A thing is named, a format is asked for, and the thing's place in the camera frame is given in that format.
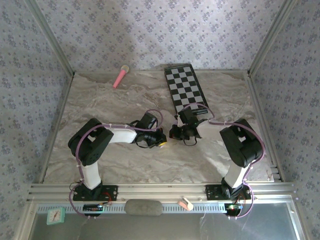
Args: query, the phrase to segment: small clock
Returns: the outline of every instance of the small clock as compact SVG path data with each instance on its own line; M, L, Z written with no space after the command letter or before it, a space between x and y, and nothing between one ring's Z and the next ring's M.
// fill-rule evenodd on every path
M66 215L66 210L64 207L50 209L46 217L46 224L47 225L62 224L65 222L65 215Z

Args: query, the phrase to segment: wallpaper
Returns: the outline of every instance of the wallpaper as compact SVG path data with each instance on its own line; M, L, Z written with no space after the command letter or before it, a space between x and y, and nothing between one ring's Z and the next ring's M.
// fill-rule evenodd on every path
M38 0L76 71L249 68L284 0Z
M320 239L320 2L291 12L255 82L285 180L296 183L310 231Z
M68 78L33 16L0 0L0 239L12 239L43 166Z

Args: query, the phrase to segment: black and white checkerboard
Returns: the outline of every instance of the black and white checkerboard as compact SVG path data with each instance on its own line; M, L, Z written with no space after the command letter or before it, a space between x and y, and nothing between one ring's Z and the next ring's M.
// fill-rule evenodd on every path
M191 103L208 106L191 64L165 68L164 74L176 113ZM196 115L206 114L208 112L205 107L197 106L196 104L190 107Z

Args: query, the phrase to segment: marble surface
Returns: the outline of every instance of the marble surface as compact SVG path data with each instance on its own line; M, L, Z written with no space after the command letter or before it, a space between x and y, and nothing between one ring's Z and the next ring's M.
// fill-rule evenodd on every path
M240 75L217 71L196 71L208 105L219 121L245 118L260 133L245 81ZM76 74L65 105L49 160L45 183L71 183L80 174L69 139L90 119L104 123L140 120L148 109L161 110L168 143L162 148L142 149L135 144L108 145L99 160L104 183L220 182L230 165L230 157L213 126L212 138L199 139L195 146L170 139L175 110L163 71L133 71L117 89L112 84L117 73ZM209 118L209 114L198 118ZM250 172L251 181L268 181L268 156Z

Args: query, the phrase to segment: robotic arm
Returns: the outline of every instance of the robotic arm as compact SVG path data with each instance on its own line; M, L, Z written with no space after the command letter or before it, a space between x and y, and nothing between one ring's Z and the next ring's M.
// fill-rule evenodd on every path
M81 138L91 128L101 125L102 123L96 118L90 119L68 142L72 155L76 156L76 149ZM141 120L133 121L127 126L139 129L152 129L158 124L158 119L149 112L146 112ZM154 146L162 146L167 142L162 128L156 131L142 131L126 128L106 128L99 127L92 131L82 142L79 148L79 159L81 161L81 169L84 175L84 186L92 199L96 198L101 191L102 181L99 176L98 159L111 143L128 143L136 144L141 148L153 148Z
M243 118L238 119L235 123L253 131ZM213 129L207 119L198 120L192 110L187 108L178 113L177 124L172 125L169 137L183 140L185 144L185 140L194 137L196 144L197 138L211 137ZM248 167L263 154L263 149L254 134L239 126L226 127L220 131L220 135L232 160L227 174L222 178L221 189L226 198L232 199L238 196L243 189L243 179Z

